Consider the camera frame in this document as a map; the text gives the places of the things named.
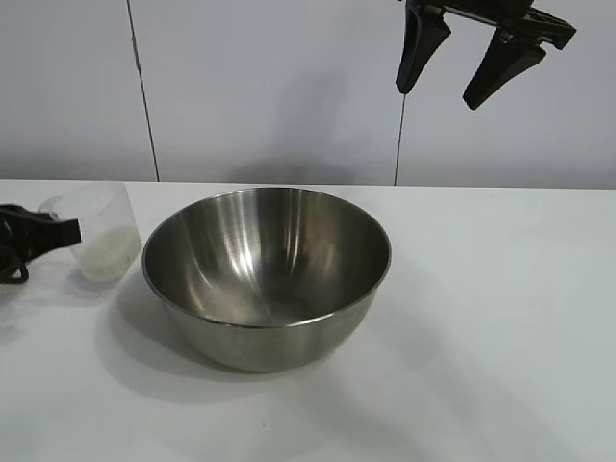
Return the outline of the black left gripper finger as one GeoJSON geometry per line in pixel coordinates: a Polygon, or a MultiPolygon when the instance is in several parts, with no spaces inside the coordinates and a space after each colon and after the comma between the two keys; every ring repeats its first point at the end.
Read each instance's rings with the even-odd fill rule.
{"type": "Polygon", "coordinates": [[[9,214],[17,218],[44,221],[51,220],[51,216],[47,213],[29,211],[26,208],[16,204],[2,204],[0,209],[2,214],[9,214]]]}
{"type": "Polygon", "coordinates": [[[11,249],[24,263],[58,248],[81,241],[77,219],[65,221],[2,218],[1,245],[11,249]]]}

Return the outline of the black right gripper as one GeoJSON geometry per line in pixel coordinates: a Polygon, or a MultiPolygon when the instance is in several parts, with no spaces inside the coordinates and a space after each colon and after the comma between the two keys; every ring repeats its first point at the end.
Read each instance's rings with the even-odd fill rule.
{"type": "Polygon", "coordinates": [[[452,13],[495,28],[486,53],[463,99],[476,110],[519,74],[546,56],[541,43],[562,50],[576,29],[566,20],[532,7],[532,1],[405,1],[403,48],[396,78],[408,94],[436,50],[451,34],[444,16],[452,13]]]}

